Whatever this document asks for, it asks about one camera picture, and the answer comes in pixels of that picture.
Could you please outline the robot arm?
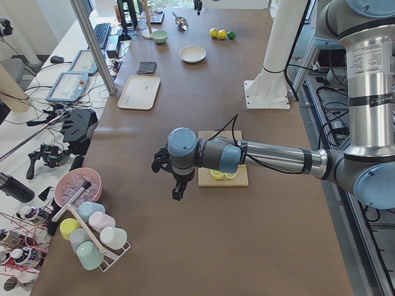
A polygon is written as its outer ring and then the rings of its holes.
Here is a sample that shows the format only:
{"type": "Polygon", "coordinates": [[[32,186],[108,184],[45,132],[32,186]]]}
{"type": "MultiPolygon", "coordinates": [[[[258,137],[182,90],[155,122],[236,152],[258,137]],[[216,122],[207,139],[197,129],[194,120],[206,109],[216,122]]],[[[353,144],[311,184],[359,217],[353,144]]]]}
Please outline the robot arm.
{"type": "Polygon", "coordinates": [[[197,168],[234,173],[252,165],[291,175],[312,175],[353,195],[359,202],[394,207],[394,93],[391,72],[393,1],[319,1],[314,40],[346,51],[346,102],[338,115],[313,95],[320,115],[315,150],[255,143],[219,134],[197,137],[188,128],[173,130],[151,168],[173,175],[175,200],[181,200],[197,168]]]}

